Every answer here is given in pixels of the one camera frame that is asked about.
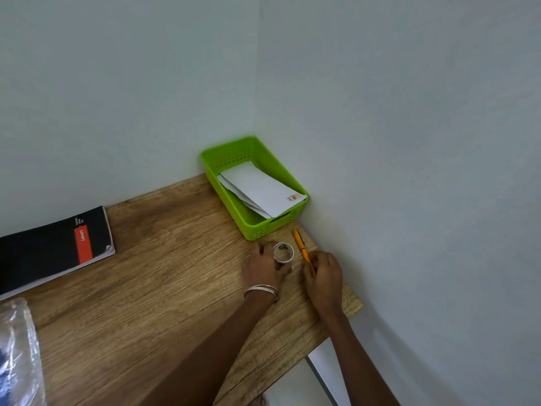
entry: green plastic basket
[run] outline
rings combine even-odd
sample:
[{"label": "green plastic basket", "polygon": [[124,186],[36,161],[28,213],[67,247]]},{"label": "green plastic basket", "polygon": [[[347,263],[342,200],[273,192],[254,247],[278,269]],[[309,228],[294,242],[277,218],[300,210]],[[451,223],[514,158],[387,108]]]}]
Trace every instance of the green plastic basket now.
[{"label": "green plastic basket", "polygon": [[[201,153],[201,159],[205,164],[208,180],[244,237],[249,241],[255,241],[293,221],[299,216],[308,201],[308,193],[304,188],[256,137],[246,137],[207,149]],[[277,218],[263,218],[244,205],[236,195],[227,191],[217,178],[221,171],[246,161],[252,161],[256,167],[267,175],[293,188],[298,193],[307,195],[306,199]]]}]

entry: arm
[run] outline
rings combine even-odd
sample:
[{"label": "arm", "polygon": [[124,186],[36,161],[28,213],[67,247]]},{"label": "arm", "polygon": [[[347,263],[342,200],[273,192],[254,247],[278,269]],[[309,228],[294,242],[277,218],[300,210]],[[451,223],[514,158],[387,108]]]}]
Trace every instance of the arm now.
[{"label": "arm", "polygon": [[[270,285],[280,290],[291,265],[275,269],[274,245],[275,242],[267,243],[262,253],[258,244],[252,245],[242,269],[247,287]],[[212,405],[244,342],[273,302],[271,293],[250,291],[240,307],[180,362],[141,405]]]},{"label": "arm", "polygon": [[312,256],[317,275],[312,278],[308,265],[303,266],[306,289],[331,337],[351,405],[399,405],[342,312],[340,264],[331,253]]}]

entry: hand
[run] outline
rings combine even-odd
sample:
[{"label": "hand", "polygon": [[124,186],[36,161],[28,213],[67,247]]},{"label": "hand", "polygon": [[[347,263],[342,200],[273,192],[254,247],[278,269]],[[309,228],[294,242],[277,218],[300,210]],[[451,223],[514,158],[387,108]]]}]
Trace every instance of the hand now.
[{"label": "hand", "polygon": [[242,280],[249,288],[254,285],[269,285],[280,291],[282,280],[291,273],[291,264],[276,269],[273,250],[277,242],[271,241],[264,245],[257,242],[252,244],[250,255],[242,264]]},{"label": "hand", "polygon": [[306,290],[321,321],[328,324],[343,315],[342,268],[332,253],[312,252],[310,258],[312,265],[316,268],[316,276],[312,278],[310,266],[304,261],[302,270],[305,275]]}]

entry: bangle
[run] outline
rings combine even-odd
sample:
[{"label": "bangle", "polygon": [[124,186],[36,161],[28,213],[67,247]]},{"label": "bangle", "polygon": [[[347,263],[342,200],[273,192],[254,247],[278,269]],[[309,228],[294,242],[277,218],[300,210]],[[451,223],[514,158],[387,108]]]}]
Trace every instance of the bangle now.
[{"label": "bangle", "polygon": [[274,295],[274,297],[276,298],[274,300],[274,302],[273,302],[273,305],[275,303],[278,303],[278,301],[280,300],[280,292],[278,292],[278,289],[276,289],[274,286],[270,286],[270,285],[254,285],[254,286],[251,286],[244,293],[244,298],[245,299],[246,299],[246,295],[250,291],[265,291],[265,292],[272,293]]}]

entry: desk surface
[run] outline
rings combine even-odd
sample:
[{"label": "desk surface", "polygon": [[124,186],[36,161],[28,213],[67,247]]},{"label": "desk surface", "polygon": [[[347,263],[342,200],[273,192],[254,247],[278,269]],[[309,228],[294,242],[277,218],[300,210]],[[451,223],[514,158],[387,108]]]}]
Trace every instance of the desk surface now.
[{"label": "desk surface", "polygon": [[[242,300],[249,250],[204,175],[107,208],[116,254],[21,294],[37,327],[51,405],[136,404]],[[325,338],[302,286],[291,222],[263,240],[295,247],[282,300],[260,321],[216,398],[244,405]],[[343,287],[348,316],[362,308]]]}]

